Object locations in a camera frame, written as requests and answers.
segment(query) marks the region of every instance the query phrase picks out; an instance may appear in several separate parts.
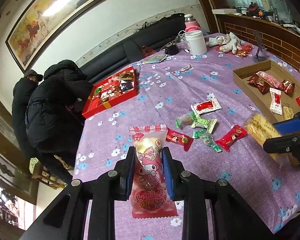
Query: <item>brick pattern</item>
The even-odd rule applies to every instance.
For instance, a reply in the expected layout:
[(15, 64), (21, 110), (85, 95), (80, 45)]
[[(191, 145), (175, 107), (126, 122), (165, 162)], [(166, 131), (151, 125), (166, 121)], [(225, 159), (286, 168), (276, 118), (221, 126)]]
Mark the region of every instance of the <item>brick pattern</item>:
[[(227, 33), (232, 32), (241, 40), (258, 46), (252, 29), (230, 23), (225, 23), (225, 28)], [(300, 71), (300, 49), (268, 34), (260, 33), (260, 35), (263, 44), (269, 52), (288, 62), (296, 70)]]

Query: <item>black hat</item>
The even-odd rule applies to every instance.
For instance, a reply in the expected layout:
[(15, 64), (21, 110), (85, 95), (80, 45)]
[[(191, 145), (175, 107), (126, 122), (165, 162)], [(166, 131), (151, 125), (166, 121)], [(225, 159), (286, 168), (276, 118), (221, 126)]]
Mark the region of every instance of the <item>black hat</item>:
[(24, 77), (30, 77), (30, 76), (37, 76), (37, 79), (38, 79), (39, 82), (42, 81), (42, 79), (43, 79), (43, 76), (40, 75), (40, 74), (38, 74), (38, 73), (37, 73), (36, 71), (34, 71), (33, 69), (28, 70), (28, 71), (25, 73), (25, 75), (24, 75)]

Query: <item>white candy wrapper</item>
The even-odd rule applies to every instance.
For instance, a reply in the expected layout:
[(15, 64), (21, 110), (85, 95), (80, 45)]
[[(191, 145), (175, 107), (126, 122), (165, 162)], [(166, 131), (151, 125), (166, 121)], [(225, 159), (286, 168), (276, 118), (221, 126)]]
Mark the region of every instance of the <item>white candy wrapper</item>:
[(270, 111), (272, 113), (282, 115), (281, 91), (275, 88), (270, 88), (270, 94), (272, 98)]

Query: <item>table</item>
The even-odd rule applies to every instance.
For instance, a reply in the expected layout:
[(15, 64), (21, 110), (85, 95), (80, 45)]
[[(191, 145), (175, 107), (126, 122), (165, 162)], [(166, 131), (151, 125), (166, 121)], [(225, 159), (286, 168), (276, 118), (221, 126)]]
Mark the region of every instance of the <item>table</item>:
[[(168, 57), (160, 64), (133, 64), (140, 70), (139, 95), (86, 120), (77, 152), (74, 179), (83, 182), (97, 179), (113, 169), (118, 160), (124, 159), (132, 145), (129, 126), (167, 124), (180, 131), (175, 127), (175, 118), (187, 113), (191, 104), (214, 96), (222, 109), (204, 117), (218, 119), (219, 125), (213, 132), (217, 140), (234, 124), (242, 125), (258, 110), (233, 82), (233, 69), (253, 64), (252, 57), (221, 54), (214, 48), (209, 48), (203, 56), (191, 56), (183, 48), (186, 44), (181, 44), (178, 55)], [(257, 47), (254, 47), (251, 54), (255, 55), (256, 51)], [(300, 81), (300, 73), (286, 62), (268, 52), (263, 56), (289, 69)], [(189, 64), (192, 70), (179, 76), (171, 74)], [(192, 136), (194, 129), (188, 126), (182, 131)], [(221, 153), (205, 146), (200, 139), (194, 140), (188, 152), (174, 143), (166, 142), (165, 146), (170, 148), (172, 157), (180, 160), (186, 170), (201, 179), (216, 181), (224, 178), (229, 181), (272, 232), (280, 230), (300, 209), (300, 168), (292, 167), (290, 163), (280, 168), (250, 136), (236, 141), (229, 152)], [(181, 239), (183, 202), (176, 204), (178, 217), (137, 220), (132, 218), (129, 201), (116, 202), (116, 238)]]

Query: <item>cardboard box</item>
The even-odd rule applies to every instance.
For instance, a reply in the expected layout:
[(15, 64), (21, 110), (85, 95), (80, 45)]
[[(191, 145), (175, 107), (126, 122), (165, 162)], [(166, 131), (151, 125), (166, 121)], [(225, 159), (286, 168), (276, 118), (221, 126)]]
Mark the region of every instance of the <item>cardboard box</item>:
[(103, 110), (111, 108), (112, 106), (120, 104), (120, 103), (122, 103), (122, 102), (124, 102), (124, 101), (126, 101), (126, 100), (128, 100), (130, 98), (133, 98), (133, 97), (135, 97), (138, 94), (136, 72), (135, 72), (133, 66), (129, 66), (128, 68), (126, 68), (126, 69), (124, 69), (124, 70), (122, 70), (122, 71), (120, 71), (120, 72), (118, 72), (118, 73), (116, 73), (114, 75), (120, 74), (120, 73), (125, 72), (125, 71), (131, 71), (131, 72), (134, 73), (133, 89), (131, 89), (131, 90), (123, 93), (122, 95), (120, 95), (117, 98), (114, 98), (112, 100), (109, 100), (108, 102), (105, 102), (105, 103), (103, 103), (101, 105), (98, 105), (99, 98), (97, 98), (95, 100), (92, 100), (94, 91), (96, 90), (96, 88), (98, 88), (98, 87), (102, 86), (103, 84), (107, 83), (108, 79), (111, 78), (111, 76), (108, 77), (108, 78), (106, 78), (105, 80), (99, 82), (98, 84), (96, 84), (93, 87), (93, 89), (92, 89), (92, 91), (91, 91), (91, 93), (90, 93), (90, 95), (88, 97), (88, 100), (87, 100), (87, 102), (86, 102), (86, 104), (85, 104), (85, 106), (83, 108), (82, 115), (86, 119), (89, 118), (89, 117), (91, 117), (91, 116), (93, 116), (93, 115), (95, 115), (95, 114), (97, 114), (97, 113), (100, 113)]
[[(266, 119), (268, 119), (271, 123), (284, 121), (283, 115), (274, 114), (270, 111), (270, 93), (262, 94), (257, 87), (248, 83), (249, 78), (254, 73), (260, 70), (272, 75), (279, 82), (282, 82), (284, 79), (286, 79), (295, 83), (295, 89), (292, 95), (287, 95), (284, 92), (282, 92), (281, 103), (289, 104), (290, 107), (293, 109), (293, 113), (298, 113), (300, 111), (300, 107), (296, 102), (296, 98), (300, 97), (300, 82), (295, 77), (290, 75), (290, 73), (287, 70), (279, 66), (274, 61), (267, 60), (264, 62), (255, 63), (253, 65), (233, 70), (234, 82), (242, 89), (243, 92), (246, 93), (246, 95), (261, 110)], [(289, 154), (289, 158), (293, 166), (299, 164), (298, 161), (291, 154)]]

